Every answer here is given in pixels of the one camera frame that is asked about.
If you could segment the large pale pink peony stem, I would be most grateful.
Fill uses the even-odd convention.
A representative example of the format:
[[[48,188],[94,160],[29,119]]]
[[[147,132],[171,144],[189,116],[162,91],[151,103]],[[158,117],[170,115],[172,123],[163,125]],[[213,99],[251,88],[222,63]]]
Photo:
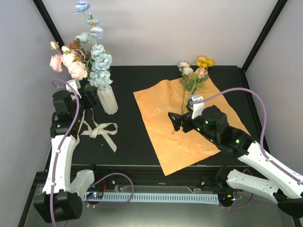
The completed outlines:
[[[87,78],[88,72],[86,66],[77,52],[67,46],[63,46],[61,51],[63,52],[62,63],[67,68],[70,76],[76,80]]]

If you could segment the blue poppy flower stem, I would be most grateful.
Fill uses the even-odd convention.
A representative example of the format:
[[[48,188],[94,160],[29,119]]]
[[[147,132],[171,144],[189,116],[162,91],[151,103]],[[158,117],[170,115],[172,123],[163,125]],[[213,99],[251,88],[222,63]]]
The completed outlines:
[[[90,3],[87,0],[79,0],[74,7],[74,14],[82,14],[85,18],[88,26],[88,36],[92,45],[97,44],[97,40],[103,38],[103,29],[99,26],[100,20],[97,17],[93,17],[90,10]]]

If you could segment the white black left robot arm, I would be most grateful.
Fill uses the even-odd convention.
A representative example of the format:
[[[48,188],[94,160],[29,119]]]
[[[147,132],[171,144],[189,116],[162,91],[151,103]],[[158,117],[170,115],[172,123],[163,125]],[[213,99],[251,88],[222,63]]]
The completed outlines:
[[[92,170],[80,170],[71,180],[71,161],[78,145],[85,110],[97,104],[95,91],[81,90],[77,96],[67,90],[53,94],[55,112],[50,136],[52,154],[42,191],[34,197],[34,207],[46,223],[79,219],[87,189],[96,189],[102,178]]]

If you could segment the coral rose flower stem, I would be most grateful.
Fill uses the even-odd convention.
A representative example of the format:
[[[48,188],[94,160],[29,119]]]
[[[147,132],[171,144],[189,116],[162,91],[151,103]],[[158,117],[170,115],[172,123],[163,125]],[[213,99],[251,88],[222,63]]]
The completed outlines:
[[[81,49],[80,43],[76,40],[70,42],[71,52],[76,55],[77,59],[83,62],[86,58],[84,51]]]

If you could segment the pink rose flower stem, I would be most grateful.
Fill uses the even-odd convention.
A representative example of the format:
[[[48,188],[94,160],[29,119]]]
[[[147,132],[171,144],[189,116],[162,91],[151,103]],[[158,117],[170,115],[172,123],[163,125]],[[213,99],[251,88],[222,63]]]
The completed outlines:
[[[50,47],[52,50],[56,50],[57,54],[51,57],[50,67],[56,72],[62,72],[62,53],[60,52],[58,43],[54,41],[50,42]]]

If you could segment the white ribbed vase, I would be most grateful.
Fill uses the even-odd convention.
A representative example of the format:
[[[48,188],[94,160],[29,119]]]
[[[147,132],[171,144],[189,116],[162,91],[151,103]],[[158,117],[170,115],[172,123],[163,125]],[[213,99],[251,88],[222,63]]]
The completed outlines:
[[[118,111],[118,105],[113,90],[108,91],[97,90],[98,98],[105,113],[112,115]]]

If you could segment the orange wrapping paper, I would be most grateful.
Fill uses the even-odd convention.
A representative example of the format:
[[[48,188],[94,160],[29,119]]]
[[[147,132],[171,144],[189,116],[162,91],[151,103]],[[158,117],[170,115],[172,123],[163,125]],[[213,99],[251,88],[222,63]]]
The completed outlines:
[[[220,150],[198,132],[173,131],[168,113],[181,114],[190,92],[179,79],[162,80],[134,97],[145,128],[165,175],[220,154]]]

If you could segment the pastel artificial flower bunch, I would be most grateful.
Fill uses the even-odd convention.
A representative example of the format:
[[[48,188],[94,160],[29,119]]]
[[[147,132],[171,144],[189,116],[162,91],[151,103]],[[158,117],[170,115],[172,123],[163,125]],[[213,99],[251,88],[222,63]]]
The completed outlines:
[[[197,69],[193,70],[191,65],[192,64],[187,61],[181,61],[178,64],[181,75],[180,83],[183,85],[182,114],[185,111],[185,92],[188,91],[192,95],[198,87],[202,87],[202,83],[209,77],[208,68],[214,66],[215,63],[213,59],[199,56],[196,61]]]

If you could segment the cream printed ribbon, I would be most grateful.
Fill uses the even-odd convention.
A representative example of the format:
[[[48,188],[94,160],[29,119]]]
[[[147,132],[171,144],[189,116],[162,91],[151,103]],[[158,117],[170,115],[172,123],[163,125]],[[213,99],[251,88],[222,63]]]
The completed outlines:
[[[80,142],[80,136],[89,136],[92,139],[96,139],[98,135],[102,135],[102,137],[105,139],[107,144],[110,146],[113,152],[116,152],[117,145],[114,143],[114,141],[111,139],[111,135],[116,135],[118,132],[118,125],[116,123],[101,123],[98,124],[94,120],[94,112],[91,109],[89,109],[92,113],[92,121],[95,125],[95,128],[91,128],[91,126],[87,123],[85,120],[86,111],[84,110],[83,115],[81,117],[80,126],[78,129],[78,138],[76,140],[76,146]]]

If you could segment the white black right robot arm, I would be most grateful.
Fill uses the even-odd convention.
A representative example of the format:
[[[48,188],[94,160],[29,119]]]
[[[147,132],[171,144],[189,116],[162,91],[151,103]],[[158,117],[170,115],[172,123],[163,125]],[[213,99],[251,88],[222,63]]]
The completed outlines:
[[[253,167],[264,178],[246,175],[223,166],[215,179],[216,187],[241,189],[262,196],[276,204],[284,213],[302,218],[303,176],[261,150],[261,145],[241,129],[229,125],[227,115],[215,105],[205,108],[197,117],[193,111],[180,115],[168,113],[176,131],[195,130],[221,152],[230,154]]]

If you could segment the light blue peony stem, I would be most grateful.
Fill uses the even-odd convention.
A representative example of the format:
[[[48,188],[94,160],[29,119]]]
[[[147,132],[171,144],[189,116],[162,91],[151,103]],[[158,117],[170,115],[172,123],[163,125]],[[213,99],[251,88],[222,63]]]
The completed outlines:
[[[102,44],[92,45],[87,32],[82,32],[75,37],[80,43],[86,58],[83,63],[88,72],[88,81],[91,86],[98,90],[108,91],[111,87],[110,66],[112,64],[112,55]]]

